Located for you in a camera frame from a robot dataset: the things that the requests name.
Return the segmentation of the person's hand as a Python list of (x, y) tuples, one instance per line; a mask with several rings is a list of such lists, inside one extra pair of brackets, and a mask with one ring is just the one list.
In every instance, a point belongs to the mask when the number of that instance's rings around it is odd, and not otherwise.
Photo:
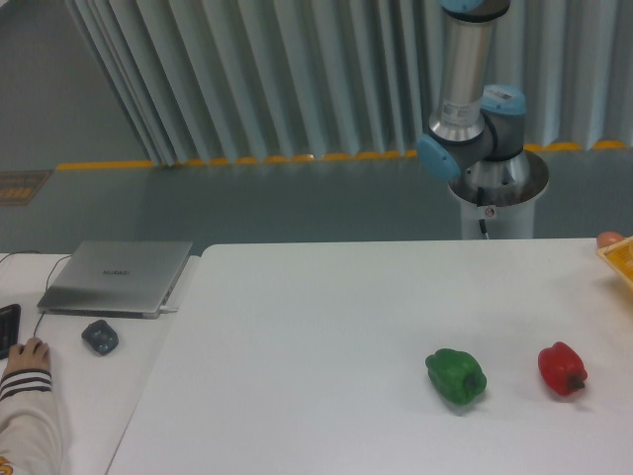
[(3, 375), (20, 371), (50, 372), (50, 366), (49, 345), (38, 337), (31, 337), (25, 344), (10, 347)]

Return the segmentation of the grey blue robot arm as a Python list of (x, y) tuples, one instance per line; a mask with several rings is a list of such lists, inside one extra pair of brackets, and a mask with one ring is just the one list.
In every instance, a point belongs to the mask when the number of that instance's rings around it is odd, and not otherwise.
[(525, 98), (510, 86), (484, 84), (496, 20), (508, 1), (442, 1), (445, 50), (439, 99), (417, 157), (435, 177), (451, 181), (480, 161), (523, 152)]

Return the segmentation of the cream striped sleeve forearm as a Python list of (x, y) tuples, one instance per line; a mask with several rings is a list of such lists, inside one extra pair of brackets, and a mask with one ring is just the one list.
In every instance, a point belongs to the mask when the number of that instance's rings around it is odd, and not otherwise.
[(1, 472), (58, 474), (63, 442), (49, 372), (26, 369), (1, 380)]

